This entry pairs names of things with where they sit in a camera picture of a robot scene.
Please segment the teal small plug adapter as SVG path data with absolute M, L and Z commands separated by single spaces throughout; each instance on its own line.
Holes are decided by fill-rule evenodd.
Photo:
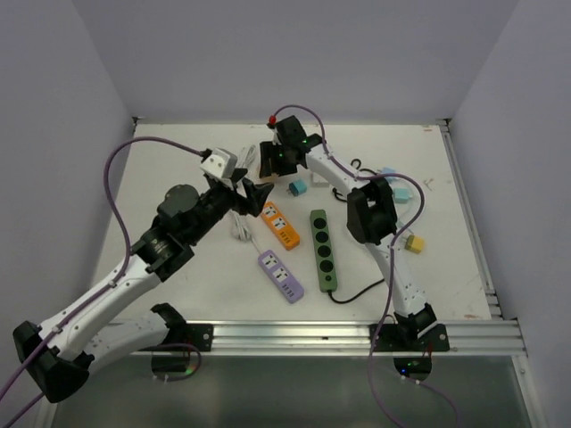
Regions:
M 307 192 L 307 185 L 303 179 L 296 179 L 288 184 L 287 189 L 293 197 L 298 197 Z

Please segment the white charger plug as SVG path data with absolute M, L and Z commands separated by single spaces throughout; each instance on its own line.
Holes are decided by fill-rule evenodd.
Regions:
M 326 179 L 319 174 L 312 173 L 310 175 L 310 181 L 311 185 L 315 187 L 329 187 L 329 183 L 326 181 Z

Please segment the purple socket adapter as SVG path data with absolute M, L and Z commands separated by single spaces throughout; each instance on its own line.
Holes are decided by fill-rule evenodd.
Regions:
M 304 288 L 274 251 L 267 250 L 260 254 L 258 265 L 290 304 L 304 297 Z

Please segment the blue charger plug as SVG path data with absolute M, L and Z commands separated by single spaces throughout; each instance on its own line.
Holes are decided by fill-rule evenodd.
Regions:
M 379 174 L 381 175 L 387 175 L 389 174 L 389 177 L 386 177 L 386 181 L 389 183 L 392 183 L 393 181 L 397 180 L 397 177 L 393 177 L 393 174 L 396 173 L 396 171 L 394 169 L 391 169 L 389 167 L 382 167 L 379 171 Z

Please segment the green power strip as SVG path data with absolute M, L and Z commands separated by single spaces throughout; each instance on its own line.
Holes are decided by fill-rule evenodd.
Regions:
M 310 212 L 310 227 L 319 289 L 323 293 L 333 293 L 337 290 L 338 281 L 327 214 L 324 210 Z

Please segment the teal charger plug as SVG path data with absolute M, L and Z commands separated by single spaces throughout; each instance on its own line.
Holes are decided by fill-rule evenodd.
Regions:
M 409 188 L 395 187 L 393 189 L 393 201 L 396 204 L 407 204 L 412 199 L 412 192 Z

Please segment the yellow USB charger plug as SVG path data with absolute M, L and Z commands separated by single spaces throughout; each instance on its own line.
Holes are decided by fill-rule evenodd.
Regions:
M 425 240 L 417 235 L 409 235 L 404 240 L 404 248 L 406 251 L 412 252 L 414 254 L 420 254 L 425 248 Z

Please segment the beige cube socket adapter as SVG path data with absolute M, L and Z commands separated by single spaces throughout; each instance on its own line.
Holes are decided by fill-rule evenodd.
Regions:
M 260 177 L 260 181 L 261 181 L 261 182 L 264 182 L 264 183 L 266 183 L 266 182 L 273 182 L 273 181 L 275 181 L 276 179 L 278 179 L 278 175 L 276 175 L 276 174 L 271 174 L 271 175 L 266 176 L 266 177 Z

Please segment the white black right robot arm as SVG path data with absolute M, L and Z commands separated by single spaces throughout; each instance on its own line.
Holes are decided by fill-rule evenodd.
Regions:
M 330 149 L 325 129 L 309 135 L 294 116 L 268 119 L 273 139 L 260 143 L 259 177 L 288 176 L 303 167 L 323 177 L 346 199 L 347 228 L 358 243 L 365 245 L 375 259 L 388 287 L 395 322 L 388 327 L 386 338 L 395 339 L 405 350 L 417 350 L 429 339 L 437 318 L 424 292 L 416 286 L 407 265 L 400 260 L 396 244 L 401 235 L 419 217 L 426 197 L 418 188 L 418 212 L 403 226 L 393 202 L 388 177 L 397 177 L 417 185 L 399 174 L 363 175 L 349 162 L 339 160 Z

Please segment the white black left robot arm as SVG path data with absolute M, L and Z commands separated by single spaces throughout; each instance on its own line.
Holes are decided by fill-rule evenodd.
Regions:
M 52 403 L 77 392 L 89 377 L 95 354 L 87 344 L 145 293 L 169 280 L 193 256 L 193 248 L 229 211 L 257 217 L 274 186 L 255 184 L 239 169 L 232 179 L 206 178 L 209 189 L 169 189 L 151 227 L 128 247 L 125 259 L 93 289 L 59 314 L 12 332 L 21 369 Z

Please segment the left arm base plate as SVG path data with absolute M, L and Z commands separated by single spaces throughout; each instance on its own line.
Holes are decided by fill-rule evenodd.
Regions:
M 214 339 L 214 325 L 208 323 L 190 323 L 182 327 L 180 339 L 196 347 L 201 352 L 210 352 Z

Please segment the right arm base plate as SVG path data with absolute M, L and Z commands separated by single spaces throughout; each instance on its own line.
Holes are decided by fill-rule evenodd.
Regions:
M 451 350 L 446 326 L 435 324 L 418 338 L 407 337 L 394 323 L 383 324 L 375 334 L 377 324 L 368 326 L 369 339 L 376 340 L 374 352 L 447 352 Z

